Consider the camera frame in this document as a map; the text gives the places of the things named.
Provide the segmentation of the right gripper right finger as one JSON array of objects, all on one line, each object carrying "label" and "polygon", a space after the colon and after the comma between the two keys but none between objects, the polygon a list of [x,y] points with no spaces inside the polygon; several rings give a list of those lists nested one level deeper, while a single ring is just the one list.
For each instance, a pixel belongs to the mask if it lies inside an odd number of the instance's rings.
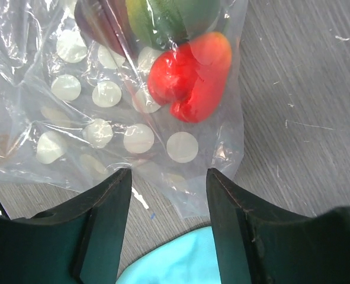
[{"label": "right gripper right finger", "polygon": [[350,283],[350,206],[306,217],[217,169],[206,191],[222,283]]}]

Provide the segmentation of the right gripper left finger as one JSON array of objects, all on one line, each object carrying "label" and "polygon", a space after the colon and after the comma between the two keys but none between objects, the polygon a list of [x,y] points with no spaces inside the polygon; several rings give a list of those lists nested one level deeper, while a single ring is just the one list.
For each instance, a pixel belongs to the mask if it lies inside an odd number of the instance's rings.
[{"label": "right gripper left finger", "polygon": [[0,283],[115,283],[131,184],[120,169],[31,218],[0,217]]}]

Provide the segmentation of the clear zip top bag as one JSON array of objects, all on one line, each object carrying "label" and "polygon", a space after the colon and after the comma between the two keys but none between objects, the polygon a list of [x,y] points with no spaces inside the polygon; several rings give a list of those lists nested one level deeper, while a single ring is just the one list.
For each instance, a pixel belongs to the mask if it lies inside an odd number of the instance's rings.
[{"label": "clear zip top bag", "polygon": [[130,168],[180,216],[207,215],[208,169],[232,178],[243,160],[239,43],[248,2],[220,1],[203,33],[226,36],[232,64],[220,104],[199,123],[176,119],[148,91],[152,65],[168,50],[134,34],[137,58],[119,55],[80,31],[77,2],[0,1],[0,182],[83,192]]}]

